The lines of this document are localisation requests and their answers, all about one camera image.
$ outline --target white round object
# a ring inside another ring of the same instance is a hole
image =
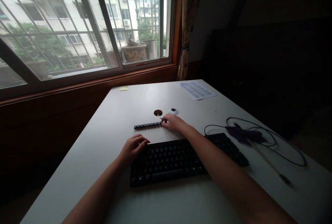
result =
[[[176,109],[176,108],[170,108],[168,110],[168,113],[170,114],[174,114],[174,115],[177,115],[179,113],[179,111]]]

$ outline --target curtain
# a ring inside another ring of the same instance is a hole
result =
[[[177,80],[187,79],[190,35],[194,29],[200,0],[182,0],[182,49],[177,72]]]

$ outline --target white table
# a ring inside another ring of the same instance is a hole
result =
[[[157,109],[166,114],[169,108],[177,108],[178,116],[202,134],[206,125],[224,126],[230,116],[265,126],[210,85],[199,81],[218,96],[192,100],[178,82],[134,85],[122,92],[119,87],[112,88],[21,223],[61,223],[134,134],[141,133],[152,143],[182,138],[161,127],[134,130],[134,125],[157,122],[159,117],[154,115]],[[237,123],[243,128],[252,126]],[[218,127],[209,130],[209,134],[225,132]],[[230,138],[250,162],[244,170],[298,223],[323,223],[332,219],[329,171],[308,156],[308,167],[302,168],[258,146],[292,182],[293,187],[289,187],[256,151]],[[289,145],[279,139],[278,142],[279,152],[301,162]],[[105,216],[106,223],[241,223],[208,175],[131,189],[129,174],[130,168],[119,179]]]

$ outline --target spacebar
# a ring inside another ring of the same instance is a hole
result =
[[[151,179],[153,182],[156,183],[156,182],[181,178],[183,176],[184,176],[183,169],[177,169],[177,170],[170,170],[170,171],[152,174]]]

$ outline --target paper sheet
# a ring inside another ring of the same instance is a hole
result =
[[[211,92],[209,89],[203,87],[196,81],[192,82],[180,82],[179,86],[187,93],[193,100],[202,100],[217,96],[215,93]]]

